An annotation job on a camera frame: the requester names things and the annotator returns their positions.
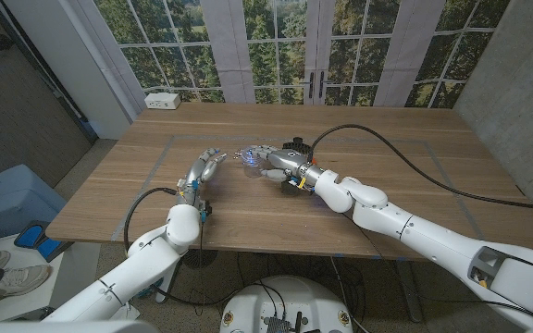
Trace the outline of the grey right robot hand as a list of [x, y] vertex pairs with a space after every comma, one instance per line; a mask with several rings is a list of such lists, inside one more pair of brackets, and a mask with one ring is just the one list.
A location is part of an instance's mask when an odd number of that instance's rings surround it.
[[293, 149], [279, 149], [271, 145], [249, 145], [234, 154], [242, 163], [244, 175], [266, 178], [282, 188], [313, 192], [323, 170], [306, 154]]

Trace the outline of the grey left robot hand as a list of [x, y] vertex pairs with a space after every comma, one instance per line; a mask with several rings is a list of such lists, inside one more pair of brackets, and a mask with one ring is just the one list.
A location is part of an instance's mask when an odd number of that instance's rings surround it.
[[201, 187], [215, 176], [218, 166], [228, 158], [227, 154], [219, 152], [218, 148], [207, 148], [193, 162], [186, 176], [179, 180], [177, 204], [199, 207]]

